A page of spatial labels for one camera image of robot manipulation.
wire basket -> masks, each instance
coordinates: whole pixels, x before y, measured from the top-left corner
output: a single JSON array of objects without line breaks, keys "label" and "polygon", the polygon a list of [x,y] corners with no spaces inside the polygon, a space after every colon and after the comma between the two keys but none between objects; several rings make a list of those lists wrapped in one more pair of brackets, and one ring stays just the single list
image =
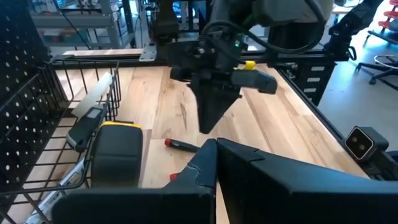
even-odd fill
[{"label": "wire basket", "polygon": [[[68,64],[75,68],[68,70]],[[90,63],[91,69],[82,65]],[[113,75],[98,126],[115,120],[121,101],[119,62],[55,58],[22,83],[0,108],[0,216],[3,223],[50,223],[50,207],[68,190],[89,187],[90,146],[78,153],[66,142],[72,109],[105,72]]]}]

